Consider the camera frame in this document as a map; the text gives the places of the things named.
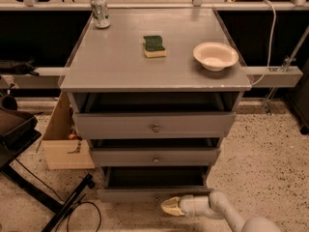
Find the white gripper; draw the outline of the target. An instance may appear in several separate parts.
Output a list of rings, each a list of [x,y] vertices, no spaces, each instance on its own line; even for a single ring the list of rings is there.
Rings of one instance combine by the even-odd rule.
[[[185,195],[182,198],[175,196],[161,203],[162,210],[169,215],[180,217],[206,216],[210,210],[210,202],[207,196]]]

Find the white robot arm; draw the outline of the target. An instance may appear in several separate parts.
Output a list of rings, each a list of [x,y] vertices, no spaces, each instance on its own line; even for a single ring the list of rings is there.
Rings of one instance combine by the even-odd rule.
[[[175,196],[163,201],[161,209],[175,217],[225,219],[232,232],[282,232],[266,217],[252,217],[245,220],[226,194],[219,190],[212,190],[208,195]]]

